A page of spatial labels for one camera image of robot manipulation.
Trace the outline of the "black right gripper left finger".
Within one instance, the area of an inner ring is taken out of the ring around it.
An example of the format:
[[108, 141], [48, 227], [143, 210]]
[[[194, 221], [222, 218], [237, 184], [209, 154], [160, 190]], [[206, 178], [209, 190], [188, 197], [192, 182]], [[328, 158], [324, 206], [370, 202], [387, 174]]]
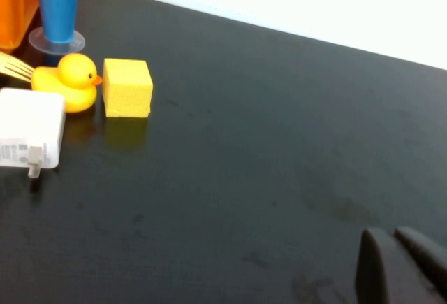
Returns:
[[362, 232], [355, 278], [359, 303], [443, 303], [405, 247], [380, 228]]

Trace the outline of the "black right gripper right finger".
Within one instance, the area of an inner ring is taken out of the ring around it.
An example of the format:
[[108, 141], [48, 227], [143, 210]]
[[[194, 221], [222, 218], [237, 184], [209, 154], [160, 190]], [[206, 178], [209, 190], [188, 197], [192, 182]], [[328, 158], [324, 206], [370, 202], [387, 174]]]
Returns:
[[408, 226], [397, 227], [394, 236], [446, 300], [446, 248]]

